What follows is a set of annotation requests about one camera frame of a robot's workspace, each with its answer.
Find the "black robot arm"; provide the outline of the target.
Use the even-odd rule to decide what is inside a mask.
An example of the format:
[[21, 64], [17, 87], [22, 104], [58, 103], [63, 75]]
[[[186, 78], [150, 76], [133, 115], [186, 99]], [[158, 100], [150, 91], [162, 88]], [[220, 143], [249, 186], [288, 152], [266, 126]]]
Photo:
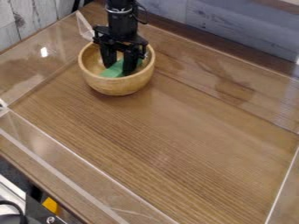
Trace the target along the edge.
[[122, 53], [120, 74], [124, 76], [137, 69], [146, 55], [148, 41], [137, 34], [137, 24], [146, 24], [137, 16], [141, 7], [136, 0], [106, 0], [106, 25], [91, 27], [103, 67], [111, 68], [117, 64], [117, 53]]

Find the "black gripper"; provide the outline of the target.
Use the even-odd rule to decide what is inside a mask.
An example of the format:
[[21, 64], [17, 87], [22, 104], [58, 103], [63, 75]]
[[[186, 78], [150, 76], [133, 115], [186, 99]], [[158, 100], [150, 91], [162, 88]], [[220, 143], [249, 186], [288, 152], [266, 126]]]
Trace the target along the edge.
[[137, 34], [110, 31], [107, 26], [94, 25], [93, 43], [99, 46], [99, 55], [105, 68], [117, 62], [117, 51], [124, 53], [122, 74], [128, 76], [137, 67], [138, 54], [145, 54], [148, 41]]

